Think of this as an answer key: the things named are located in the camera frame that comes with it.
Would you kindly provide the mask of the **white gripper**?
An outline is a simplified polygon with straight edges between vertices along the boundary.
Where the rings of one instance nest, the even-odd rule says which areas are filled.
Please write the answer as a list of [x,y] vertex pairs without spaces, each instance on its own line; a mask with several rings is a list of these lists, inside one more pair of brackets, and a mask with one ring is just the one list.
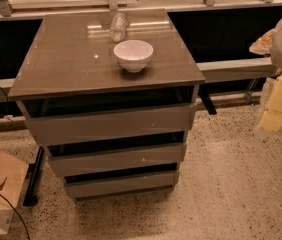
[[[258,38],[249,47],[253,54],[269,56],[274,30],[271,29]],[[262,112],[258,128],[267,132],[275,132],[282,128],[282,75],[273,83],[265,110]]]

